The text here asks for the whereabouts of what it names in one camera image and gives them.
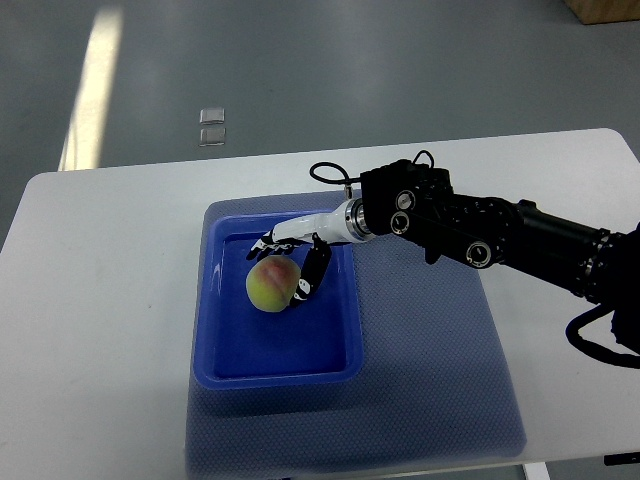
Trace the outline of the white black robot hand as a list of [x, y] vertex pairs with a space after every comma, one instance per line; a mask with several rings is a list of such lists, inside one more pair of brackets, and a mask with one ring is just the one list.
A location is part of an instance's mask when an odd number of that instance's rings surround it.
[[364, 221], [362, 200], [349, 199], [331, 212], [305, 215], [276, 224], [272, 237], [265, 234], [258, 239], [246, 259], [261, 260], [271, 254], [289, 255], [299, 246], [289, 241], [312, 243], [290, 300], [291, 306], [299, 306], [320, 287], [332, 256], [330, 245], [365, 243], [372, 239], [373, 234]]

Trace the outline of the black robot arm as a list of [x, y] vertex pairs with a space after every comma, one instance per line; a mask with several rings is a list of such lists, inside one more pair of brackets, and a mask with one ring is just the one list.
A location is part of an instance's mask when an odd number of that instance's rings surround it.
[[508, 266], [592, 303], [569, 322], [568, 342], [599, 362], [639, 366], [639, 232], [596, 229], [540, 211], [529, 200], [457, 194], [448, 170], [400, 159], [337, 179], [347, 194], [330, 213], [275, 225], [250, 260], [311, 248], [290, 303], [319, 288], [334, 245], [393, 234], [424, 250], [426, 263], [446, 257], [474, 269]]

